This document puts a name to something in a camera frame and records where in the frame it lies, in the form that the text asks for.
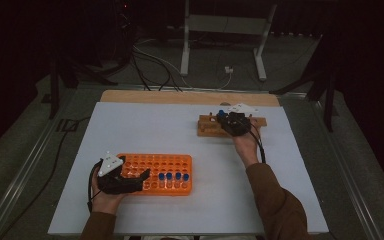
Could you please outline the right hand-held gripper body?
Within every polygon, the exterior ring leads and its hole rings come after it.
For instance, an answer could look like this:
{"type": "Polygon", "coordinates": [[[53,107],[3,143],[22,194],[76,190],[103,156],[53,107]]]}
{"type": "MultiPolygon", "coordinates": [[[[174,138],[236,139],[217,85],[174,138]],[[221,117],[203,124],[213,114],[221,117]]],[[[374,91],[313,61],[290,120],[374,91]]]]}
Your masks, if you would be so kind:
{"type": "Polygon", "coordinates": [[[249,133],[252,129],[258,130],[256,122],[252,120],[252,114],[256,112],[256,109],[239,103],[230,106],[226,111],[232,112],[233,116],[228,117],[225,115],[225,123],[220,124],[221,128],[230,136],[242,136],[249,133]]]}

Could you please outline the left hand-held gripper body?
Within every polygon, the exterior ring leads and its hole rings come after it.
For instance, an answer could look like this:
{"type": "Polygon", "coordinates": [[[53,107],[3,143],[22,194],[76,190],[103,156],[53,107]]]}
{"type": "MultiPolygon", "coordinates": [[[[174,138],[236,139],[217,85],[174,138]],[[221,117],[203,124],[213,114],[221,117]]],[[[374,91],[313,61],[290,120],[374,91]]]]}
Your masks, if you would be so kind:
{"type": "Polygon", "coordinates": [[[101,160],[98,170],[98,188],[106,194],[118,195],[134,193],[143,188],[143,177],[124,177],[122,175],[125,157],[107,153],[101,160]]]}

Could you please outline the wooden tube rack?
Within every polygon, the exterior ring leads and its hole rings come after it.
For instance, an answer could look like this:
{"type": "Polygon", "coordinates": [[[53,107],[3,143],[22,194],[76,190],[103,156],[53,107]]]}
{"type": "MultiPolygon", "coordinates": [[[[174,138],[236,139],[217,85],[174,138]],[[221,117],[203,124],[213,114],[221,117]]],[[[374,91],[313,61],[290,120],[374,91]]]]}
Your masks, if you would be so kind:
{"type": "MultiPolygon", "coordinates": [[[[197,135],[202,137],[232,137],[228,135],[217,122],[216,115],[200,115],[197,123],[197,135]]],[[[267,121],[264,117],[253,117],[258,129],[265,127],[267,121]]]]}

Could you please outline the orange plastic tube rack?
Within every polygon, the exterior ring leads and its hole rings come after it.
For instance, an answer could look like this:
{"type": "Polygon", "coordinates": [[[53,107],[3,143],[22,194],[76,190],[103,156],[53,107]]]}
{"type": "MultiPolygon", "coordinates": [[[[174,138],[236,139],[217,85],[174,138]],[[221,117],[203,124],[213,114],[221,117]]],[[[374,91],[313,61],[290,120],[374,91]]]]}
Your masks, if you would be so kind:
{"type": "Polygon", "coordinates": [[[119,153],[118,157],[124,156],[122,175],[124,177],[138,177],[146,169],[150,169],[150,177],[143,182],[141,191],[135,192],[135,195],[153,195],[153,196],[187,196],[191,193],[193,186],[192,157],[185,154],[139,154],[139,153],[119,153]],[[172,189],[166,188],[166,173],[173,175],[172,189]],[[182,178],[180,188],[174,187],[175,173],[181,172],[182,178]],[[158,174],[165,174],[165,189],[159,188],[158,174]],[[189,174],[188,189],[182,188],[183,175],[189,174]]]}

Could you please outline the person's left hand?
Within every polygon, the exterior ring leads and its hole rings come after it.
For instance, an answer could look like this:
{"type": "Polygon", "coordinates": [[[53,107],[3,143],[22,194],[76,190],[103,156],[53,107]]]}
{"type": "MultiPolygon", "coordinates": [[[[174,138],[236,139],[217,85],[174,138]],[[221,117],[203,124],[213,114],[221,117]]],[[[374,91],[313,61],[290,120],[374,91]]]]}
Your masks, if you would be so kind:
{"type": "Polygon", "coordinates": [[[98,188],[98,170],[95,169],[92,174],[92,211],[116,215],[118,208],[125,197],[125,194],[106,194],[98,188]]]}

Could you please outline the person's right hand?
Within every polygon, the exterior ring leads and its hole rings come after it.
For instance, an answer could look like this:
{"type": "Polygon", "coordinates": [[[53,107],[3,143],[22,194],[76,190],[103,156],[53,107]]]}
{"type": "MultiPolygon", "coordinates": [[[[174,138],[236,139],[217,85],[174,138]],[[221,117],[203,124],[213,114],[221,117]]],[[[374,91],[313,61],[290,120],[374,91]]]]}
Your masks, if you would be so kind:
{"type": "Polygon", "coordinates": [[[242,136],[233,137],[232,140],[235,150],[246,168],[259,162],[257,157],[258,132],[255,129],[242,136]]]}

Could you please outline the white table mat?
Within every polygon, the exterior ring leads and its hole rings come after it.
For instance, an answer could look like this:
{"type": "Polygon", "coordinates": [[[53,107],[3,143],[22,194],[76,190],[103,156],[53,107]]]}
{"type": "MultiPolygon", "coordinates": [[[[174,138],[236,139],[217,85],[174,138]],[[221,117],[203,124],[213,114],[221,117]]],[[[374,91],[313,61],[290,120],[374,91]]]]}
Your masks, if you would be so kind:
{"type": "Polygon", "coordinates": [[[241,160],[228,138],[200,137],[200,115],[212,105],[96,104],[49,226],[53,235],[81,233],[89,216],[90,170],[106,153],[187,154],[187,196],[127,196],[118,210],[120,235],[259,235],[263,225],[241,160]]]}

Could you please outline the grey metal stand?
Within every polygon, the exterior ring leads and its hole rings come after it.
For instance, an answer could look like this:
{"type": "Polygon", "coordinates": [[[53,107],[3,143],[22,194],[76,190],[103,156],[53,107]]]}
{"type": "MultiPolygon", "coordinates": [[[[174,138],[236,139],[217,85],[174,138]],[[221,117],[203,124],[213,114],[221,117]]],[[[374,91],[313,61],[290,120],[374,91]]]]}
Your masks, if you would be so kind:
{"type": "Polygon", "coordinates": [[[206,33],[229,33],[229,34],[247,34],[259,35],[260,44],[253,49],[254,62],[260,81],[267,79],[267,73],[263,62],[263,50],[267,42],[272,21],[277,10],[277,4],[271,3],[269,11],[263,18],[247,18],[220,15],[199,15],[190,13],[190,1],[185,0],[184,7],[184,36],[183,51],[180,64],[180,75],[186,77],[189,71],[190,42],[191,31],[206,33]]]}

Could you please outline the black tripod stand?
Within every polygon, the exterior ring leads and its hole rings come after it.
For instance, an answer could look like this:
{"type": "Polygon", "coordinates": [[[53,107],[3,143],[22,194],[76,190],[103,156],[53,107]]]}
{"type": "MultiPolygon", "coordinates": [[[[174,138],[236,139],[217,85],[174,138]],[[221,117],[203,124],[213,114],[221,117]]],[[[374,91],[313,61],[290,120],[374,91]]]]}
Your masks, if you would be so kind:
{"type": "Polygon", "coordinates": [[[102,75],[92,71],[83,64],[78,63],[74,59],[65,56],[52,54],[49,60],[50,66],[50,95],[49,102],[51,104],[49,118],[54,119],[60,104],[60,86],[62,82],[67,88],[76,88],[79,80],[76,77],[76,71],[85,74],[93,81],[103,85],[115,86],[116,83],[105,79],[102,75]]]}
{"type": "Polygon", "coordinates": [[[331,118],[337,72],[335,61],[339,50],[340,44],[335,37],[328,33],[324,34],[301,77],[280,89],[271,91],[271,94],[284,95],[299,86],[311,82],[312,85],[306,94],[306,99],[308,101],[319,101],[322,96],[325,96],[323,122],[329,132],[333,131],[331,118]]]}

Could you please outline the dark equipment rack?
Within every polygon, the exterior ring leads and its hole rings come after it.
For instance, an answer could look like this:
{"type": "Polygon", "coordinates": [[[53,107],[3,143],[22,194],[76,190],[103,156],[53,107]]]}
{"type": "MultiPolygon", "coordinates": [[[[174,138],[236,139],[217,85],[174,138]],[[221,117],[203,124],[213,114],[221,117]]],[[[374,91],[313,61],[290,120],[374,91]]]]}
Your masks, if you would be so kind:
{"type": "Polygon", "coordinates": [[[91,17],[99,67],[130,61],[137,30],[134,15],[133,0],[97,0],[91,17]]]}

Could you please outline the grey metal rail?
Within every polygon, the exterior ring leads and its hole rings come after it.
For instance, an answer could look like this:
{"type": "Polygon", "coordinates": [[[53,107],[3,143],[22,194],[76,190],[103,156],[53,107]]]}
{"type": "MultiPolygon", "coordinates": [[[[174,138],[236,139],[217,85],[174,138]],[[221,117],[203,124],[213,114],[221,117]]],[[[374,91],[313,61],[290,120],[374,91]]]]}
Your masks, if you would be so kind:
{"type": "Polygon", "coordinates": [[[62,93],[53,118],[48,105],[33,101],[0,139],[0,233],[74,93],[62,93]]]}
{"type": "Polygon", "coordinates": [[[323,108],[319,102],[309,102],[319,125],[322,127],[322,132],[325,135],[336,160],[337,169],[341,175],[341,179],[345,185],[348,196],[354,207],[355,213],[362,225],[362,228],[367,236],[368,240],[384,240],[382,233],[378,225],[375,223],[373,216],[368,208],[368,205],[358,188],[358,185],[352,176],[352,172],[348,166],[345,155],[342,153],[342,149],[337,141],[336,137],[325,126],[323,120],[323,108]]]}

